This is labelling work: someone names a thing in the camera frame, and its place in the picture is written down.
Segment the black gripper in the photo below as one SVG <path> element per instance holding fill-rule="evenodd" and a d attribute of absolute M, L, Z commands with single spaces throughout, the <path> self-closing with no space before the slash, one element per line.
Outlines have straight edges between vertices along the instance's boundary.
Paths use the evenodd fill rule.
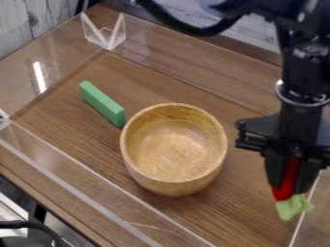
<path fill-rule="evenodd" d="M 264 155 L 267 180 L 275 189 L 282 185 L 284 155 L 300 158 L 295 193 L 306 194 L 320 167 L 330 167 L 330 114 L 322 107 L 304 108 L 283 103 L 276 114 L 238 120 L 236 129 L 236 147 Z"/>

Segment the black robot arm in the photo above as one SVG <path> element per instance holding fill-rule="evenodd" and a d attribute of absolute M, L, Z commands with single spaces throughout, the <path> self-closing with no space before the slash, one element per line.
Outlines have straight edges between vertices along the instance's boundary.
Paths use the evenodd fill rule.
<path fill-rule="evenodd" d="M 282 76 L 275 83 L 279 112 L 236 121 L 236 146 L 264 157 L 268 183 L 283 187 L 288 163 L 295 194 L 308 192 L 330 167 L 330 0 L 224 0 L 226 18 L 258 14 L 275 24 Z"/>

